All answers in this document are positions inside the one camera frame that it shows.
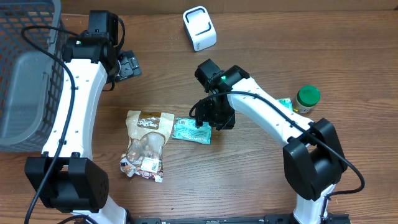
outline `can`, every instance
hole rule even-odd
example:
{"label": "can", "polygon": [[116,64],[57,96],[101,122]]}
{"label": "can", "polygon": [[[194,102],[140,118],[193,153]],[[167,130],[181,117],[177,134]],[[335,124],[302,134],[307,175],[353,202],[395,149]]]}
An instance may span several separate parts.
{"label": "can", "polygon": [[315,86],[306,85],[298,91],[293,110],[296,113],[309,112],[321,100],[321,92]]}

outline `green lid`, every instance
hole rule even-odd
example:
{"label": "green lid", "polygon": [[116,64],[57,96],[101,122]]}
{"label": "green lid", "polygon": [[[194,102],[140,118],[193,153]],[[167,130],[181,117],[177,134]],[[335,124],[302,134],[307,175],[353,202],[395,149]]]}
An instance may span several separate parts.
{"label": "green lid", "polygon": [[297,93],[297,101],[306,107],[315,106],[321,100],[321,92],[311,85],[306,85]]}

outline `barcode label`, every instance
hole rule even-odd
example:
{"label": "barcode label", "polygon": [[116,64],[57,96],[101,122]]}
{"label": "barcode label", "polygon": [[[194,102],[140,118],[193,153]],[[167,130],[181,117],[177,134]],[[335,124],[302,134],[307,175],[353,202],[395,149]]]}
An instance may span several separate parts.
{"label": "barcode label", "polygon": [[141,170],[148,171],[148,172],[157,172],[159,170],[159,160],[145,158],[142,161]]}

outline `gray basket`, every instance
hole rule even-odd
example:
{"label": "gray basket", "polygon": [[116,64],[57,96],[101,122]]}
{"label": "gray basket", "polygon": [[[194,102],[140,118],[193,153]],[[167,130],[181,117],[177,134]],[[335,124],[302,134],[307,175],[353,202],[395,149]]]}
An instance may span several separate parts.
{"label": "gray basket", "polygon": [[[21,36],[31,25],[63,27],[59,0],[0,0],[0,151],[41,151],[54,124],[63,68]],[[61,58],[67,35],[33,29],[26,36]]]}

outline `wooden surface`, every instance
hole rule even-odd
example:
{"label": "wooden surface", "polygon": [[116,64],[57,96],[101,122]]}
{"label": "wooden surface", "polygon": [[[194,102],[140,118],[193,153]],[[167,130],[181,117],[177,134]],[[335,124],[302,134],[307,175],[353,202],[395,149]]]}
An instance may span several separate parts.
{"label": "wooden surface", "polygon": [[210,13],[393,10],[398,0],[62,0],[62,12],[88,15],[106,9],[118,15],[182,14],[195,6]]}
{"label": "wooden surface", "polygon": [[[99,99],[93,134],[95,162],[110,180],[110,196],[138,217],[253,217],[290,213],[295,192],[284,177],[282,150],[247,117],[230,131],[214,131],[211,145],[170,139],[164,148],[164,182],[128,179],[119,158],[128,138],[128,110],[163,111],[176,117],[206,96],[194,78],[208,58],[220,68],[236,64],[275,98],[317,86],[322,100],[312,114],[336,127],[348,158],[366,188],[336,196],[329,211],[349,213],[353,223],[398,219],[398,13],[296,12],[214,14],[217,44],[193,52],[180,15],[128,16],[124,49],[134,49],[143,74],[119,83]],[[86,16],[64,16],[80,32]],[[34,194],[24,175],[27,156],[0,153],[0,223],[22,223]],[[359,185],[343,174],[337,189]],[[66,218],[36,205],[31,223]]]}

